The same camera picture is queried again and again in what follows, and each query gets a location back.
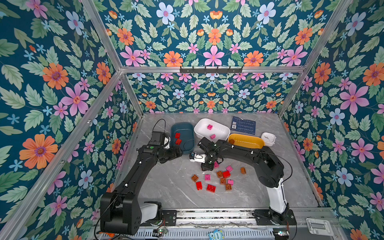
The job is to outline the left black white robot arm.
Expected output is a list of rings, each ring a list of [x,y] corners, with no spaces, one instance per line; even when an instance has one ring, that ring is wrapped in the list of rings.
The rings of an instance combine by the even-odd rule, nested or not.
[[[100,229],[104,233],[135,235],[144,223],[158,224],[163,221],[160,202],[139,203],[140,190],[157,163],[166,163],[183,155],[180,147],[168,149],[160,146],[142,146],[138,149],[135,164],[113,192],[101,198]]]

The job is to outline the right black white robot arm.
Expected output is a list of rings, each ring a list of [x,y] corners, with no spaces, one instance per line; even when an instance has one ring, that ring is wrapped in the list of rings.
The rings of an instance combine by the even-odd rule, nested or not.
[[[232,159],[252,166],[259,182],[267,188],[271,217],[283,219],[287,215],[289,204],[283,187],[285,167],[269,147],[250,149],[223,140],[212,142],[207,138],[201,139],[198,147],[205,155],[205,162],[201,165],[203,171],[213,170],[218,159]]]

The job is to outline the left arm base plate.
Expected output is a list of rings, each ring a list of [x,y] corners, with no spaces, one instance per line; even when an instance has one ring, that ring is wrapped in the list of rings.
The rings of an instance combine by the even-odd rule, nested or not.
[[[155,218],[148,220],[151,226],[175,226],[178,212],[176,210],[158,211]]]

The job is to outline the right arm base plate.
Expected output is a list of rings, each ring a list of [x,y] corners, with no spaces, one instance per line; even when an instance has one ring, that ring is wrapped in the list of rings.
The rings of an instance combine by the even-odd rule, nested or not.
[[[273,211],[272,209],[254,210],[253,216],[255,217],[256,222],[259,226],[297,225],[294,212],[289,208],[286,208],[286,210],[282,214],[279,214],[276,211]]]

